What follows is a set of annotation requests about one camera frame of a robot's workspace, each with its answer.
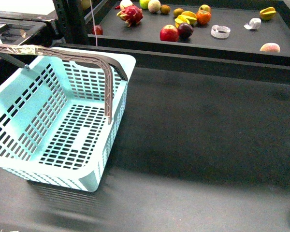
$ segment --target table surface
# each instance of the table surface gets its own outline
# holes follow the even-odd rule
[[[135,68],[98,190],[0,169],[0,230],[290,232],[290,86]]]
[[[5,0],[0,1],[0,11],[24,14],[48,15],[55,10],[52,0]]]

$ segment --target green apple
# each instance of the green apple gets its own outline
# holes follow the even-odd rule
[[[200,6],[199,11],[207,11],[207,12],[211,13],[212,9],[208,5],[202,5],[202,6]]]
[[[142,9],[147,10],[148,9],[148,3],[150,0],[140,0],[140,6]]]

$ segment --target dragon fruit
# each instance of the dragon fruit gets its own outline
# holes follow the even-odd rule
[[[132,5],[118,12],[117,16],[119,16],[121,20],[126,21],[128,27],[130,27],[132,24],[138,25],[140,23],[143,18],[143,11],[137,6]]]

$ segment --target brown basket handle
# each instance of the brown basket handle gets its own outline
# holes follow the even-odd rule
[[[100,68],[103,69],[105,74],[104,115],[109,118],[109,124],[112,122],[113,72],[111,66],[117,71],[121,79],[128,80],[125,71],[117,60],[103,55],[70,52],[66,50],[52,49],[37,45],[0,44],[0,53],[14,55],[49,56],[57,57],[67,61],[84,62],[98,65]]]

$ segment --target red apple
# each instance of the red apple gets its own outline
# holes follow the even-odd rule
[[[96,29],[96,34],[97,35],[103,35],[103,29],[101,25],[96,25],[95,27],[92,27],[92,34],[95,34],[95,29]]]
[[[182,39],[188,39],[193,33],[193,27],[188,23],[179,24],[177,30],[179,37]]]
[[[177,42],[179,39],[178,30],[173,25],[166,25],[160,31],[160,40],[161,41],[169,41],[169,42]]]

